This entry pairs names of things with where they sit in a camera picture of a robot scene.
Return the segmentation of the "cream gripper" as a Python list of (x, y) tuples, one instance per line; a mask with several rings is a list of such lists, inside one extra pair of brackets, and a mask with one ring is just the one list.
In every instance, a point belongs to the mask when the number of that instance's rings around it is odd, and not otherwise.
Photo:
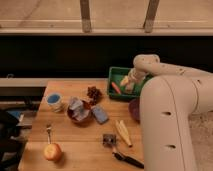
[(140, 83), (146, 76), (146, 73), (132, 68), (127, 75), (120, 81), (120, 85), (124, 86), (124, 92), (131, 94), (134, 89), (134, 85)]

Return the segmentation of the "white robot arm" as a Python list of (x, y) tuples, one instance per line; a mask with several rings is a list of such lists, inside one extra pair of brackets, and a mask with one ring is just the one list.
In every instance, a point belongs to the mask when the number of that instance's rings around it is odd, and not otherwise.
[(121, 83), (138, 83), (145, 171), (198, 171), (188, 116), (213, 111), (213, 73), (140, 54)]

